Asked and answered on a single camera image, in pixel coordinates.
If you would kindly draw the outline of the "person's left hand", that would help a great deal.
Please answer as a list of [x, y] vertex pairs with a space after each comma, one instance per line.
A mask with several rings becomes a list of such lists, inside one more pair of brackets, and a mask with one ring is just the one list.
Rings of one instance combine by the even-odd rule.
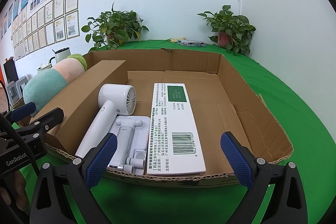
[[27, 212], [29, 199], [26, 192], [26, 180], [20, 170], [17, 170], [8, 177], [7, 182], [1, 181], [1, 197], [6, 205], [15, 203], [16, 207]]

